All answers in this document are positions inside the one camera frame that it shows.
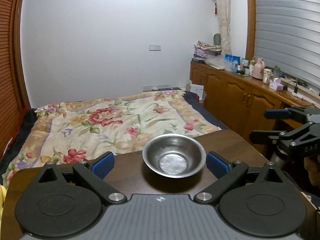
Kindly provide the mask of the person's right hand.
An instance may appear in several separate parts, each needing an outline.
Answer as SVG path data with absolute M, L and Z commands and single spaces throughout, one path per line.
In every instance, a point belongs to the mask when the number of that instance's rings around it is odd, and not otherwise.
M 319 186 L 320 185 L 319 161 L 315 159 L 311 159 L 310 157 L 306 157 L 304 158 L 304 168 L 308 172 L 310 183 L 314 186 Z

